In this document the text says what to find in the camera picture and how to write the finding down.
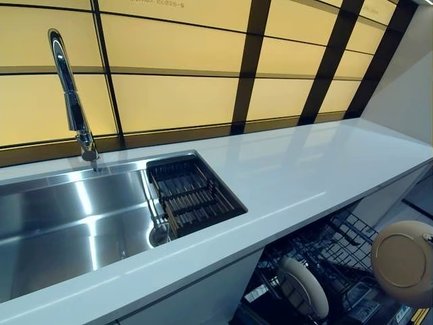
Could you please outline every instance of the black drying rack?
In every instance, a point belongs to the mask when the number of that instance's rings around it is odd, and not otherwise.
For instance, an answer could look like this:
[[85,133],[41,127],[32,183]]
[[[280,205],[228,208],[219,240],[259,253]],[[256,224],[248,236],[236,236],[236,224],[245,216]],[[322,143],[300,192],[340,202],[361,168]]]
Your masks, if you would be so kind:
[[172,239],[246,212],[214,172],[195,155],[149,162],[147,175],[158,193]]

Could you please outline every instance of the dishwasher basket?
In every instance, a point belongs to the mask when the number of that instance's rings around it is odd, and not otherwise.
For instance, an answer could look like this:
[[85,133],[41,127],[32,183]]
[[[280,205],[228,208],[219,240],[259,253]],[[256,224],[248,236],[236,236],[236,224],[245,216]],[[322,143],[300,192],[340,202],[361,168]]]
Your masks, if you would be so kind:
[[[285,303],[285,308],[291,309],[293,314],[301,316],[296,319],[296,324],[335,324],[370,288],[377,286],[371,272],[370,252],[378,233],[353,214],[355,206],[352,204],[318,220],[264,250],[255,271],[262,284],[261,294],[267,292],[275,300]],[[309,306],[312,314],[302,316],[297,310],[300,305],[289,303],[281,287],[285,281],[294,280],[286,274],[279,283],[276,276],[279,261],[284,256],[301,262],[322,285],[329,302],[329,314],[325,319],[319,319],[312,306]],[[246,298],[250,301],[254,300],[254,295],[261,295],[254,290],[248,292]]]

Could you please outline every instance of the backsplash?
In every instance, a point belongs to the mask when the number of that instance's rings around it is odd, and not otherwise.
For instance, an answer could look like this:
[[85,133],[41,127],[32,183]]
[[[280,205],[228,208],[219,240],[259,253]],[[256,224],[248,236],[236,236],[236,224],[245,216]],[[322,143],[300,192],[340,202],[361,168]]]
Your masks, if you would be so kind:
[[409,0],[0,0],[0,166],[79,153],[49,28],[62,34],[104,152],[357,117],[415,9]]

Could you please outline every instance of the faucet spout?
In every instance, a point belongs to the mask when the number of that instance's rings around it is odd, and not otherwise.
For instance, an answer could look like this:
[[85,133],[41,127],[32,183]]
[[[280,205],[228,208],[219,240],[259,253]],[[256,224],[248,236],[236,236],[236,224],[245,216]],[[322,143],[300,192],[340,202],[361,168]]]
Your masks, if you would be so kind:
[[48,39],[64,92],[69,130],[76,131],[75,138],[80,144],[83,160],[95,162],[98,159],[95,140],[78,95],[62,36],[58,30],[51,28],[48,30]]

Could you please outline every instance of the white plate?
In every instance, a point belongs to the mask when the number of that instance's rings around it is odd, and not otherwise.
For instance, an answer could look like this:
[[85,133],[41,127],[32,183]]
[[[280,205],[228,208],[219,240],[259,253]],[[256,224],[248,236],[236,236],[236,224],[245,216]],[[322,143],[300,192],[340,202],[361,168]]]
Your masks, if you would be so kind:
[[400,221],[383,229],[371,248],[371,266],[380,286],[413,308],[433,306],[433,246],[423,238],[433,227]]
[[300,262],[283,257],[279,262],[277,279],[289,302],[303,315],[313,312],[319,318],[329,313],[329,304],[322,286],[316,277]]

